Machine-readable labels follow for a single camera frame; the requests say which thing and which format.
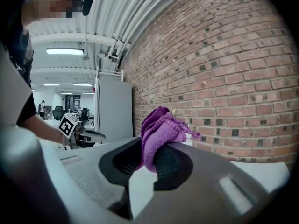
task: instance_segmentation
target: purple cloth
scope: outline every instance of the purple cloth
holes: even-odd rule
[[[142,161],[139,168],[144,165],[149,171],[156,172],[153,165],[156,151],[166,142],[186,142],[186,133],[200,137],[200,133],[190,131],[183,121],[176,120],[168,108],[160,106],[153,110],[141,127]]]

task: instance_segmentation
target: office chair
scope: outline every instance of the office chair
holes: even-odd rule
[[[87,116],[88,110],[87,108],[83,108],[81,111],[81,117],[79,118],[80,121],[83,121],[84,124],[88,123],[88,116]]]
[[[63,108],[62,106],[56,106],[56,107],[55,107],[55,110],[56,110],[56,111],[63,111],[64,108]]]
[[[63,110],[61,110],[61,111],[53,110],[52,113],[53,113],[53,118],[58,121],[60,121],[62,119],[62,117],[64,116]]]

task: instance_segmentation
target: desk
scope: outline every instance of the desk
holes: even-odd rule
[[[81,116],[81,112],[80,113],[70,113],[72,116],[74,116],[75,118],[79,118]]]

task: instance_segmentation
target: person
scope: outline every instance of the person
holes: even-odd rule
[[[43,100],[42,102],[41,102],[41,109],[40,109],[40,111],[39,111],[39,115],[41,116],[41,118],[43,119],[43,120],[45,120],[45,101]]]
[[[1,32],[4,47],[9,52],[10,59],[30,85],[30,71],[33,62],[33,49],[27,26],[34,21],[46,18],[58,18],[75,11],[81,0],[24,0],[13,13],[5,30]],[[69,145],[69,140],[62,133],[44,122],[36,113],[33,95],[27,100],[17,125],[31,130],[37,137]]]

